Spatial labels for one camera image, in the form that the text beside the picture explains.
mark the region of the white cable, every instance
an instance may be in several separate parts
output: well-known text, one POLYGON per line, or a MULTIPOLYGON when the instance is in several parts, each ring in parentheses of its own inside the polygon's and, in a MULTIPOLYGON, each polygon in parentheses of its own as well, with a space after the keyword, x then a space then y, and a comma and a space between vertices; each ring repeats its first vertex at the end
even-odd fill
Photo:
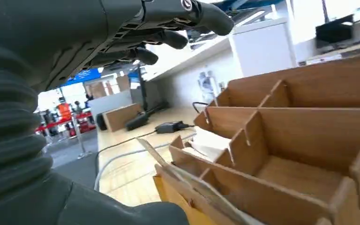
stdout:
MULTIPOLYGON (((191 135, 188 135, 184 138, 182 138, 182 140, 185 140, 185 139, 188 139, 192 136, 194 136, 195 134, 191 134, 191 135)), ((159 149, 159 148, 162 148, 162 147, 166 147, 168 145, 170 145, 171 143, 166 143, 166 144, 161 144, 161 145, 158 145, 158 146, 155 146, 154 148, 155 149, 159 149)), ((94 181, 94 189, 97 191, 98 190, 98 183, 101 179, 101 175, 103 174, 104 170, 106 169, 106 167, 114 160, 118 159, 118 158, 122 158, 122 157, 125 157, 125 156, 129 156, 129 155, 133 155, 133 154, 136 154, 136 153, 141 153, 141 152, 145 152, 147 151, 146 149, 142 149, 142 150, 136 150, 136 151, 131 151, 131 152, 128 152, 128 153, 125 153, 125 154, 122 154, 122 155, 118 155, 118 156, 115 156, 114 158, 111 158, 108 162, 106 162, 104 164, 104 166, 100 169, 100 171, 98 172, 97 174, 97 177, 96 177, 96 180, 94 181)))

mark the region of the black power adapter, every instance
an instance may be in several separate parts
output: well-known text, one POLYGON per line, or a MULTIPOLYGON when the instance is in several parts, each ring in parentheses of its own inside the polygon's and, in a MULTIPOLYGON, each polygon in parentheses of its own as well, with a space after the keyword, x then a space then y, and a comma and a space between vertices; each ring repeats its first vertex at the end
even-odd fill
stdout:
POLYGON ((183 123, 183 121, 163 123, 155 127, 157 134, 174 133, 184 128, 193 127, 191 125, 183 123))

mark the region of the blue sign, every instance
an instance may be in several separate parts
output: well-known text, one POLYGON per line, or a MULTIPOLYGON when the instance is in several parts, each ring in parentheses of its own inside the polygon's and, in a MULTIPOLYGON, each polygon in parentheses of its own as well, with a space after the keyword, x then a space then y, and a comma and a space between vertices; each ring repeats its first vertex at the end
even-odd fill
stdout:
POLYGON ((67 85, 71 85, 74 83, 82 83, 82 82, 94 80, 94 79, 97 79, 100 77, 101 77, 101 74, 98 72, 97 68, 83 70, 83 71, 79 72, 77 75, 75 75, 73 78, 70 77, 67 80, 67 82, 62 84, 62 86, 67 86, 67 85))

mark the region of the metal stanchion post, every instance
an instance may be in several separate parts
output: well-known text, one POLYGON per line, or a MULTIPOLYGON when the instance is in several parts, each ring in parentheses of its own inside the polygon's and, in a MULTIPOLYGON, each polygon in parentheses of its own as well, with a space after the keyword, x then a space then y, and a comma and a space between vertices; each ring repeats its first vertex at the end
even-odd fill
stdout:
POLYGON ((79 130, 78 122, 76 121, 76 118, 74 116, 71 116, 71 118, 72 118, 72 123, 74 124, 76 138, 78 139, 79 145, 81 146, 81 149, 82 149, 82 153, 79 154, 78 158, 84 158, 88 155, 91 155, 92 152, 86 151, 85 146, 83 145, 83 142, 82 142, 82 134, 81 134, 81 131, 79 130))

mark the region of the black cable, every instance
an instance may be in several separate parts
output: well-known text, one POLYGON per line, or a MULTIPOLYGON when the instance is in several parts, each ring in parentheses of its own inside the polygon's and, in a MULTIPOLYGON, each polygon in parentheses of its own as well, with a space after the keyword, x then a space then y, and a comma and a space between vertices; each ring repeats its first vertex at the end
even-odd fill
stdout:
POLYGON ((198 105, 209 105, 208 103, 205 103, 205 102, 193 102, 193 108, 195 109, 195 111, 197 112, 197 113, 199 113, 199 111, 198 111, 198 109, 196 108, 196 104, 198 104, 198 105))
POLYGON ((153 133, 155 133, 155 132, 156 132, 156 130, 154 130, 154 131, 152 131, 152 132, 149 132, 149 133, 146 133, 146 134, 143 134, 143 135, 140 135, 140 136, 137 136, 137 137, 129 138, 129 139, 127 139, 127 140, 125 140, 125 141, 122 141, 122 142, 120 142, 120 143, 118 143, 118 144, 111 145, 111 146, 108 146, 108 147, 106 147, 106 148, 103 148, 101 151, 99 151, 99 152, 96 154, 96 159, 95 159, 96 176, 98 175, 98 171, 100 170, 100 169, 99 169, 99 166, 98 166, 98 163, 99 163, 99 161, 98 161, 98 156, 99 156, 99 154, 100 154, 101 152, 103 152, 103 151, 105 151, 105 150, 107 150, 107 149, 116 147, 116 146, 118 146, 118 145, 124 144, 124 143, 129 142, 129 141, 131 141, 131 140, 134 140, 134 139, 136 139, 136 138, 141 138, 141 137, 145 137, 145 136, 147 136, 147 135, 151 135, 151 134, 153 134, 153 133))

